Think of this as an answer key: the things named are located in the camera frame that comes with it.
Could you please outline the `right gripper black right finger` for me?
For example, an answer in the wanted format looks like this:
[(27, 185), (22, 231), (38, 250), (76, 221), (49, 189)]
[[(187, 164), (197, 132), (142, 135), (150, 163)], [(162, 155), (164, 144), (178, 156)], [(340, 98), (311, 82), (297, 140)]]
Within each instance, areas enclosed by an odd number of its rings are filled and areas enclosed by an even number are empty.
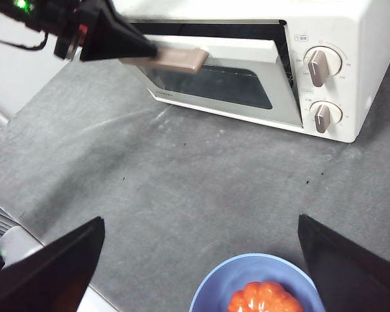
[(390, 311), (390, 262), (306, 214), (298, 238), (326, 311)]

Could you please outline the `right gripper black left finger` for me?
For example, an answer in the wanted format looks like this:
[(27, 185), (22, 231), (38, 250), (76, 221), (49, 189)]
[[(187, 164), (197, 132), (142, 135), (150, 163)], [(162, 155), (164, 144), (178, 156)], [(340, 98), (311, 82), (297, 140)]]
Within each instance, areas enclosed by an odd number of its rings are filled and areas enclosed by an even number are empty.
[(105, 240), (98, 216), (0, 270), (0, 311), (77, 311)]

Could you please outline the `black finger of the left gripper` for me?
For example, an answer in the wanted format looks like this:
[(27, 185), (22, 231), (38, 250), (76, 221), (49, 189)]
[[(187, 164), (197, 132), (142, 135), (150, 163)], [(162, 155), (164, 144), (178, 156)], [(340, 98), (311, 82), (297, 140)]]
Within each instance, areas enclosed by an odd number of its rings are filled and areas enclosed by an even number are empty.
[(88, 27), (80, 54), (83, 62), (157, 54), (157, 46), (119, 14), (112, 1), (82, 1), (79, 24)]

